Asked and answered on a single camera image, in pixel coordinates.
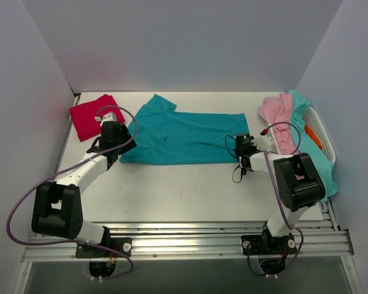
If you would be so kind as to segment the teal t shirt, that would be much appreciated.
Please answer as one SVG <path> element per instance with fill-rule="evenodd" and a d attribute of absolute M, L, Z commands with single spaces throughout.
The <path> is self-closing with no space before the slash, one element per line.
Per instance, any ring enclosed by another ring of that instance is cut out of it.
<path fill-rule="evenodd" d="M 227 135 L 247 133 L 243 113 L 178 112 L 176 104 L 154 95 L 143 104 L 128 126 L 137 131 L 136 147 L 120 162 L 145 165 L 190 165 L 233 163 L 235 144 Z"/>

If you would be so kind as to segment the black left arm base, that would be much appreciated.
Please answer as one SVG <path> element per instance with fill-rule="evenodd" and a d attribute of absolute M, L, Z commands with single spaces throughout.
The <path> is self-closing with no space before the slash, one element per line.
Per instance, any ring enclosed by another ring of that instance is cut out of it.
<path fill-rule="evenodd" d="M 76 248 L 76 258 L 107 258 L 130 257 L 132 238 L 120 237 L 110 240 L 108 245 L 79 244 Z"/>

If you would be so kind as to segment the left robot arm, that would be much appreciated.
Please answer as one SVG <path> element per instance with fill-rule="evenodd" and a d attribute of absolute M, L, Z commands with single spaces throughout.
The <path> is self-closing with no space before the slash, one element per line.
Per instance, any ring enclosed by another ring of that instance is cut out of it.
<path fill-rule="evenodd" d="M 36 189 L 31 228 L 34 233 L 90 243 L 90 251 L 106 256 L 112 248 L 109 229 L 83 218 L 81 194 L 123 153 L 136 147 L 128 128 L 102 123 L 101 135 L 82 158 L 82 165 L 46 181 Z"/>

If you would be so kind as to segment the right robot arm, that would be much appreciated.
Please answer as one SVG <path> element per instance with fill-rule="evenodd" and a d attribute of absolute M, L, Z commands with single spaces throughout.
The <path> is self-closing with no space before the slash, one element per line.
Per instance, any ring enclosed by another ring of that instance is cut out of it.
<path fill-rule="evenodd" d="M 269 148 L 274 141 L 268 135 L 255 138 L 244 133 L 234 139 L 234 157 L 241 175 L 264 172 L 270 176 L 278 211 L 267 221 L 267 233 L 260 237 L 260 245 L 273 253 L 282 246 L 282 237 L 295 229 L 301 216 L 325 196 L 326 189 L 309 154 L 271 153 Z"/>

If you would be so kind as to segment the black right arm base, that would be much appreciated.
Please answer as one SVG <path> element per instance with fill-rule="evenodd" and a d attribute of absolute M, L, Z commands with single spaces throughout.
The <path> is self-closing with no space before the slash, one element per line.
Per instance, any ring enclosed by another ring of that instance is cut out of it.
<path fill-rule="evenodd" d="M 267 239 L 261 235 L 242 235 L 242 252 L 244 255 L 291 255 L 297 252 L 292 234 Z"/>

